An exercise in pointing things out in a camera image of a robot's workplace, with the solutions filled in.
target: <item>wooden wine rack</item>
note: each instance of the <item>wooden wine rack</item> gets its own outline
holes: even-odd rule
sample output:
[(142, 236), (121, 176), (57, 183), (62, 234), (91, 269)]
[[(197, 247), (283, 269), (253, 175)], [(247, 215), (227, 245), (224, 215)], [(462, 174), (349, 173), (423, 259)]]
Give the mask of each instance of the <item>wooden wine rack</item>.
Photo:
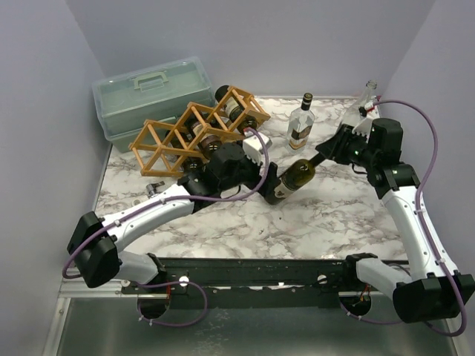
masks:
[[(226, 116), (224, 106), (230, 98), (234, 98), (239, 103), (239, 105), (243, 108), (243, 112), (229, 127), (227, 127), (221, 117)], [(206, 118), (203, 118), (201, 113), (205, 113)], [(203, 129), (196, 135), (195, 138), (193, 138), (191, 142), (186, 142), (182, 135), (186, 135), (188, 132), (184, 127), (184, 124), (192, 114), (194, 114), (194, 116), (203, 126)], [(187, 157), (198, 157), (203, 161), (206, 161), (206, 158), (201, 154), (197, 147), (198, 143), (206, 134), (219, 136), (222, 142), (234, 142), (239, 139), (243, 139), (244, 136), (238, 132), (235, 132), (235, 129), (248, 115), (253, 116), (256, 119), (258, 122), (258, 128), (270, 118), (270, 115), (263, 110), (251, 93), (236, 87), (229, 86), (228, 92), (220, 100), (216, 107), (210, 108), (205, 105), (197, 104), (196, 102), (190, 102), (186, 108), (186, 111), (174, 125), (153, 120), (146, 120), (143, 129), (140, 131), (135, 141), (129, 145), (129, 148), (134, 152), (135, 157), (139, 161), (140, 173), (143, 176), (181, 177), (183, 172), (180, 171), (180, 166)], [(212, 119), (216, 119), (217, 123), (220, 125), (220, 128), (213, 128), (209, 124)], [(157, 135), (156, 129), (169, 130), (170, 132), (163, 139), (163, 141), (161, 141)], [(155, 145), (147, 145), (143, 143), (143, 140), (148, 134), (151, 134), (153, 137)], [(174, 137), (180, 141), (182, 148), (173, 148), (168, 145)], [(140, 156), (140, 151), (154, 153), (147, 162), (144, 162), (143, 158)], [(177, 161), (169, 162), (166, 154), (177, 156)], [(162, 159), (166, 171), (153, 169), (155, 162), (159, 158)]]

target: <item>green plastic container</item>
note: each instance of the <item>green plastic container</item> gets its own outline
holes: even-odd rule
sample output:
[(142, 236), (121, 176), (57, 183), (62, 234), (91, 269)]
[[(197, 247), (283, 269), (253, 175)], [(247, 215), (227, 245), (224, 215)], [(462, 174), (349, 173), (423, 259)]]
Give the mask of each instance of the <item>green plastic container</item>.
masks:
[(189, 102), (214, 106), (214, 91), (197, 57), (93, 83), (97, 117), (109, 141), (147, 119), (180, 117)]

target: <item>white marble surface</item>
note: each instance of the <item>white marble surface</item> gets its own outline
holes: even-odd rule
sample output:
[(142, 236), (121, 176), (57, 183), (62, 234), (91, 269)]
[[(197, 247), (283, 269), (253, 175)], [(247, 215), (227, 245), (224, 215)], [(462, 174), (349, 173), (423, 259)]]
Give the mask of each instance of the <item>white marble surface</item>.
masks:
[[(280, 171), (297, 158), (310, 158), (317, 143), (331, 137), (338, 118), (351, 104), (346, 99), (314, 100), (317, 116), (304, 152), (285, 149), (289, 114), (296, 99), (258, 99), (271, 114), (260, 131), (271, 137), (271, 160)], [(141, 177), (130, 153), (111, 152), (99, 195), (98, 216), (147, 200), (145, 186), (171, 178)], [(216, 203), (141, 237), (128, 251), (152, 252), (159, 257), (345, 258), (373, 252), (385, 259), (405, 259), (396, 227), (364, 176), (349, 167), (324, 162), (315, 178), (280, 205), (267, 205), (255, 194), (247, 201)]]

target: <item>container lid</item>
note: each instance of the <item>container lid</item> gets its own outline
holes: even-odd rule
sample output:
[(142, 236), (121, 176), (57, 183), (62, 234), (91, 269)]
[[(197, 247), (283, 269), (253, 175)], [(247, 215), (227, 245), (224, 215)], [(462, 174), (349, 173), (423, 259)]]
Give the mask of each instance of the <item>container lid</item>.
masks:
[(150, 67), (93, 83), (102, 118), (207, 90), (211, 82), (197, 57)]

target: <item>gray wall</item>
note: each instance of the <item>gray wall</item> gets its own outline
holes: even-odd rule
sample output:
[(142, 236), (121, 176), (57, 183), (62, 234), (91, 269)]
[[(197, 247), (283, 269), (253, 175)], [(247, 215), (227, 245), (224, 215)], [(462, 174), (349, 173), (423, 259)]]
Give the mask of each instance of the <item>gray wall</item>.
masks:
[(106, 144), (103, 77), (63, 0), (0, 1), (0, 354), (40, 355)]
[(196, 55), (258, 94), (385, 89), (433, 0), (66, 0), (107, 76)]
[[(464, 273), (475, 274), (475, 3), (436, 1), (384, 92), (429, 114), (439, 134), (439, 157), (425, 199), (442, 242)], [(432, 139), (424, 120), (398, 106), (383, 113), (402, 121), (404, 159), (419, 176)], [(475, 335), (475, 299), (468, 304), (466, 335)], [(475, 351), (475, 340), (472, 349)]]

